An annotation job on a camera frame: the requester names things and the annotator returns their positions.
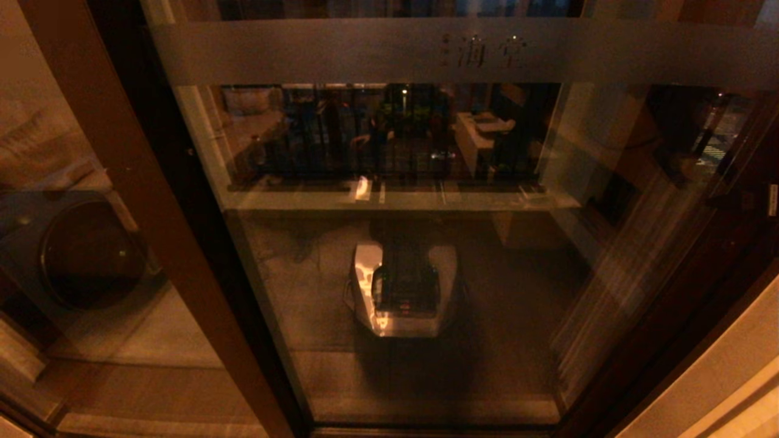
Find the brown framed sliding glass door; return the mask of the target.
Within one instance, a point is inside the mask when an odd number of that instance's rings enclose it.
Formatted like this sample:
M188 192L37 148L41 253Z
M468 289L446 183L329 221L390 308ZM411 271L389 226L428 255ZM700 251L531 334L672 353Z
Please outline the brown framed sliding glass door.
M779 0L140 5L309 432L556 429L779 120ZM209 87L324 83L559 84L546 191L227 191Z

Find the dark brown door jamb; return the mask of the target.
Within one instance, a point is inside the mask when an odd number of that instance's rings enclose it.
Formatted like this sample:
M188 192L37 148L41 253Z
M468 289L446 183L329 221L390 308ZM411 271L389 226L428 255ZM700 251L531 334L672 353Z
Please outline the dark brown door jamb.
M553 438L606 438L684 370L695 348L779 260L779 224L761 216L761 183L779 181L779 120L648 313L611 354Z

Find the long black metal balcony railing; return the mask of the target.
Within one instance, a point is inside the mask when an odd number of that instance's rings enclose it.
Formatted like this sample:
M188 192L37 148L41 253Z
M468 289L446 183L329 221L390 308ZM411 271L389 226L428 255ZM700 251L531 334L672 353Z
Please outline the long black metal balcony railing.
M209 87L231 185L534 181L556 83Z

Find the brown framed fixed glass panel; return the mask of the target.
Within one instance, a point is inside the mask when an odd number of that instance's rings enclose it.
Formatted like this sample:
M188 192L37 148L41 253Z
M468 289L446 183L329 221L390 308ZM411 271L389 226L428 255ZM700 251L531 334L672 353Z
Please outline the brown framed fixed glass panel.
M0 412L57 438L308 438L181 123L134 101L128 42L164 98L134 7L0 0L0 189L95 190L167 278L125 315L59 330L0 315Z

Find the grey front-loading washing machine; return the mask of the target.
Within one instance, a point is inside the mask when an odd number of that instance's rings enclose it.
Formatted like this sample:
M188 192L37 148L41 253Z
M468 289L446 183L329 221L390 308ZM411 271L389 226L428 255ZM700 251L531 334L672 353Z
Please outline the grey front-loading washing machine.
M166 281L106 194L0 189L0 315L19 326L122 316Z

